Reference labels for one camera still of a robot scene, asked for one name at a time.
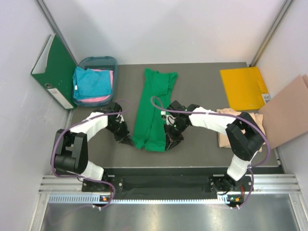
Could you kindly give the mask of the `green t shirt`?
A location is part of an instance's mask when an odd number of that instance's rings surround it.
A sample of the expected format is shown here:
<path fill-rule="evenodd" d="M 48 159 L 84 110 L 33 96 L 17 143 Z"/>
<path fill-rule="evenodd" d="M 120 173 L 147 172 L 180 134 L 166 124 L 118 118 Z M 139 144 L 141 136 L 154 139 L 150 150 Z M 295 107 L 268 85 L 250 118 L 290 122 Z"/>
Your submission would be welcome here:
<path fill-rule="evenodd" d="M 152 105 L 151 98 L 158 97 L 162 107 L 168 107 L 178 74 L 176 72 L 160 73 L 146 68 L 144 77 L 132 140 L 138 149 L 164 152 L 166 122 L 161 118 L 161 111 Z"/>

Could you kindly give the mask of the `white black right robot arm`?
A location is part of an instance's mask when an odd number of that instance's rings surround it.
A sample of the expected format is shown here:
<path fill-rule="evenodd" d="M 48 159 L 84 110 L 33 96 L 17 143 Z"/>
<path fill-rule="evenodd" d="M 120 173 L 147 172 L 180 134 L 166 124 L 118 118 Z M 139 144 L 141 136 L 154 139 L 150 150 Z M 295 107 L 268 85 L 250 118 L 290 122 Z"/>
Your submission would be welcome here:
<path fill-rule="evenodd" d="M 168 116 L 162 113 L 167 120 L 164 125 L 167 151 L 183 141 L 182 133 L 189 126 L 206 128 L 227 136 L 233 157 L 226 174 L 212 183 L 212 189 L 223 194 L 237 190 L 264 143 L 265 135 L 253 118 L 246 112 L 238 116 L 225 116 L 196 104 L 186 107 L 178 101 L 173 101 L 167 111 L 170 113 Z"/>

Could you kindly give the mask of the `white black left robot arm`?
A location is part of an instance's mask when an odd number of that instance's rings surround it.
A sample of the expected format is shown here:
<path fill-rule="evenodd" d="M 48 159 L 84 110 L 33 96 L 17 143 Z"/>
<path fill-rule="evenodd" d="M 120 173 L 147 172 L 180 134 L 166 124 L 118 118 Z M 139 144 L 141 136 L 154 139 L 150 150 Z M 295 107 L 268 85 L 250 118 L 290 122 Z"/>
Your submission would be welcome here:
<path fill-rule="evenodd" d="M 124 113 L 119 103 L 110 102 L 94 110 L 81 122 L 58 130 L 51 154 L 52 173 L 57 177 L 80 177 L 92 181 L 97 190 L 106 190 L 108 175 L 103 167 L 89 160 L 88 141 L 106 129 L 113 134 L 116 142 L 133 146 Z"/>

